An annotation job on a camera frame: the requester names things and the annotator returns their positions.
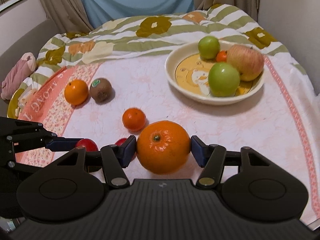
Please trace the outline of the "red tomato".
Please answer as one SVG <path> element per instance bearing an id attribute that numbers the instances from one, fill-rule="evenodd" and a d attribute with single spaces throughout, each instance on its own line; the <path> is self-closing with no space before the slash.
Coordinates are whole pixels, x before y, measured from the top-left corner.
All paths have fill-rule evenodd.
<path id="1" fill-rule="evenodd" d="M 126 140 L 126 138 L 121 138 L 115 142 L 115 145 L 121 146 Z"/>
<path id="2" fill-rule="evenodd" d="M 96 143 L 91 139 L 81 139 L 76 143 L 75 146 L 84 147 L 87 152 L 95 152 L 99 150 Z"/>

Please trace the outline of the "medium tangerine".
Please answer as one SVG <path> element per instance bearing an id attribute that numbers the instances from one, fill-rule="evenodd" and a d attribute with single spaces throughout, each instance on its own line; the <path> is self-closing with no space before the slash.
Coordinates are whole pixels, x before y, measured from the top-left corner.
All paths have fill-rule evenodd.
<path id="1" fill-rule="evenodd" d="M 128 108 L 122 116 L 122 122 L 129 131 L 138 132 L 146 124 L 146 115 L 141 109 Z"/>

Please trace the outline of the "large orange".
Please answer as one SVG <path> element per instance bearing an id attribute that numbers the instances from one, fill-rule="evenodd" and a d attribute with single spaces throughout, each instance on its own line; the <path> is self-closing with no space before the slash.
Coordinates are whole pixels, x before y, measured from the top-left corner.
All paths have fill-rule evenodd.
<path id="1" fill-rule="evenodd" d="M 144 128 L 137 140 L 136 156 L 148 171 L 164 175 L 179 170 L 188 160 L 191 148 L 187 131 L 164 120 Z"/>

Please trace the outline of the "brown kiwi with sticker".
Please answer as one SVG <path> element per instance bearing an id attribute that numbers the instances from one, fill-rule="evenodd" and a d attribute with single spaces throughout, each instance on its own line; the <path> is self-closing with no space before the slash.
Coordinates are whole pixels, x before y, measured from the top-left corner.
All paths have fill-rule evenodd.
<path id="1" fill-rule="evenodd" d="M 93 80 L 89 87 L 89 93 L 95 102 L 104 102 L 112 94 L 112 86 L 110 81 L 102 77 Z"/>

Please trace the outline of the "green apple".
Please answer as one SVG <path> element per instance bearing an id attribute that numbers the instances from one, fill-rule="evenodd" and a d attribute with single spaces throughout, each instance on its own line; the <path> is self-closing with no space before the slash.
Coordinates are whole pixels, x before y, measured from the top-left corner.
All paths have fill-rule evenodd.
<path id="1" fill-rule="evenodd" d="M 215 59 L 220 51 L 219 40 L 214 36 L 206 36 L 199 40 L 198 50 L 201 58 L 205 60 Z"/>
<path id="2" fill-rule="evenodd" d="M 231 64 L 218 62 L 209 71 L 208 83 L 213 96 L 234 96 L 240 85 L 240 74 Z"/>

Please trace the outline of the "small orange tangerine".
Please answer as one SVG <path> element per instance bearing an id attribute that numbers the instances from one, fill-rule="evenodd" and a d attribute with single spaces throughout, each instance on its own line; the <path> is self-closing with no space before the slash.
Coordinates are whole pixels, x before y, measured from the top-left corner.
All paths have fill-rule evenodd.
<path id="1" fill-rule="evenodd" d="M 227 51 L 221 50 L 216 56 L 216 62 L 226 62 L 227 61 Z"/>

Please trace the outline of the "red yellow apple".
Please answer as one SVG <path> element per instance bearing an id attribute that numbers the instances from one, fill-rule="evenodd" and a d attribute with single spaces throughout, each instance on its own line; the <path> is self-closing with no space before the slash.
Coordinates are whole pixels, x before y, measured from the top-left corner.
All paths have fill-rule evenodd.
<path id="1" fill-rule="evenodd" d="M 227 50 L 227 63 L 238 70 L 241 81 L 248 82 L 256 79 L 263 71 L 264 57 L 252 47 L 235 44 Z"/>

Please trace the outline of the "yellow green plate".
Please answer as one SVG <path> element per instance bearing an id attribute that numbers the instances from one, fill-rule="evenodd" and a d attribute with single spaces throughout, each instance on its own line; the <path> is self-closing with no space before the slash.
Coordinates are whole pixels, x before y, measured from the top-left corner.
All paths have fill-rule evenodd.
<path id="1" fill-rule="evenodd" d="M 16 92 L 13 94 L 7 110 L 7 117 L 12 119 L 17 119 L 20 113 L 20 108 L 18 106 L 18 98 L 23 94 L 25 89 L 19 88 L 16 90 Z"/>

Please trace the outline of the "snack packet on plate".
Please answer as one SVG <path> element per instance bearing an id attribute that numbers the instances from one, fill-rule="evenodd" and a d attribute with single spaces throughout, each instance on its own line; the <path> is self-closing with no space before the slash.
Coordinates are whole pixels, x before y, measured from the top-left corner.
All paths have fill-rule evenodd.
<path id="1" fill-rule="evenodd" d="M 20 95 L 18 98 L 18 106 L 15 110 L 15 115 L 18 117 L 27 102 L 33 97 L 33 95 L 37 92 L 36 88 L 32 88 L 32 85 L 26 88 L 26 90 Z"/>

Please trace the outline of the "pink floral cloth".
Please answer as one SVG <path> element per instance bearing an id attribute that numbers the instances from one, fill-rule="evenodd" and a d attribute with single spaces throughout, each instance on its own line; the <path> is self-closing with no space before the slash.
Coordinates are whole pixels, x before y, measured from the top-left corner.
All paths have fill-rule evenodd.
<path id="1" fill-rule="evenodd" d="M 149 123 L 170 120 L 189 135 L 231 151 L 249 146 L 297 177 L 308 189 L 302 221 L 319 218 L 319 96 L 306 75 L 284 54 L 267 59 L 264 85 L 250 98 L 210 106 L 186 98 L 167 82 L 165 56 L 110 60 L 62 70 L 28 101 L 20 119 L 43 123 L 59 136 L 89 138 L 99 147 L 127 137 L 122 115 L 141 109 Z M 65 101 L 67 80 L 110 81 L 110 101 L 90 99 L 79 107 Z"/>

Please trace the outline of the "pink plush toy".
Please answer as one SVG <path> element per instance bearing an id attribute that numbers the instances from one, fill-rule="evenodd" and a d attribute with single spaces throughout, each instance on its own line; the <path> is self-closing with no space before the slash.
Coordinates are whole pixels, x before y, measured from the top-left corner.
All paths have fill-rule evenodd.
<path id="1" fill-rule="evenodd" d="M 10 100 L 20 84 L 35 71 L 36 67 L 33 53 L 24 53 L 2 81 L 1 98 Z"/>

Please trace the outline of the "cream plate with yellow print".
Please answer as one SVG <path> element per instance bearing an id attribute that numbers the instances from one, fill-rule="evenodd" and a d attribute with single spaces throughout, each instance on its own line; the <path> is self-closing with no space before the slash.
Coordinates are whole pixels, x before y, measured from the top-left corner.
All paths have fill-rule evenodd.
<path id="1" fill-rule="evenodd" d="M 186 97 L 207 105 L 231 105 L 253 96 L 264 84 L 264 72 L 250 82 L 241 81 L 231 97 L 214 97 L 210 92 L 208 73 L 215 60 L 200 58 L 198 43 L 191 42 L 173 50 L 166 59 L 168 82 Z"/>

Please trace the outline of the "grey headboard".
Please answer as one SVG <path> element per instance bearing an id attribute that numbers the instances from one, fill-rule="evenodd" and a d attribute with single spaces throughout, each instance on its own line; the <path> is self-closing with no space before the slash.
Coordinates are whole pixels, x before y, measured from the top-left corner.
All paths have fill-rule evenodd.
<path id="1" fill-rule="evenodd" d="M 59 30 L 53 20 L 45 20 L 1 53 L 1 82 L 25 53 L 32 53 L 37 59 L 40 49 L 58 33 Z"/>

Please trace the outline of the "green striped floral quilt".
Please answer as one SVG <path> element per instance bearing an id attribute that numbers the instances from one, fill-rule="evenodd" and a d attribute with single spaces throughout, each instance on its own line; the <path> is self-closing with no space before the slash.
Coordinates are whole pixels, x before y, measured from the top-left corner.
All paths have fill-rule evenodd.
<path id="1" fill-rule="evenodd" d="M 56 34 L 40 49 L 35 71 L 19 88 L 32 85 L 38 89 L 64 66 L 163 55 L 207 35 L 260 49 L 263 54 L 282 62 L 297 80 L 312 88 L 306 71 L 288 49 L 247 13 L 228 4 L 189 13 L 121 18 L 86 34 Z"/>

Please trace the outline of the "beige left curtain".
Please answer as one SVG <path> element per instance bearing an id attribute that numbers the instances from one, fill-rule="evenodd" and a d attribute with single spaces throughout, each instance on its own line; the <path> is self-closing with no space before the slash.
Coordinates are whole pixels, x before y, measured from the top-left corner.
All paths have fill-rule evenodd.
<path id="1" fill-rule="evenodd" d="M 42 7 L 61 33 L 89 33 L 91 26 L 81 0 L 40 0 Z"/>

